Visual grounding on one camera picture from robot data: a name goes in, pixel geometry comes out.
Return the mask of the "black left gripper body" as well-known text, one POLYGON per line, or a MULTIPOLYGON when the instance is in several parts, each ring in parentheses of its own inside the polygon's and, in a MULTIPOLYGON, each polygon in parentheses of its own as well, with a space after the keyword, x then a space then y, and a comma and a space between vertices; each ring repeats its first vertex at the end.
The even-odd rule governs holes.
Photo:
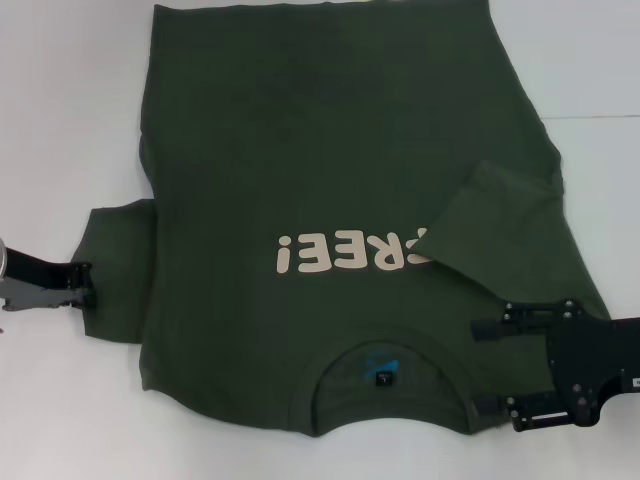
POLYGON ((70 306, 72 263, 51 263, 1 246, 2 309, 17 312, 70 306))

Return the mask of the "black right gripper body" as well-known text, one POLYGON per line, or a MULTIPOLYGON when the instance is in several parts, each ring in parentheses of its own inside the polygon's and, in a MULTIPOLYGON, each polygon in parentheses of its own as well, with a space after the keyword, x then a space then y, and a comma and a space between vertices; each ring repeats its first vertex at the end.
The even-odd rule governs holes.
POLYGON ((547 331, 547 358, 572 422, 594 426, 608 400, 639 392, 639 319, 599 319, 566 300, 547 331))

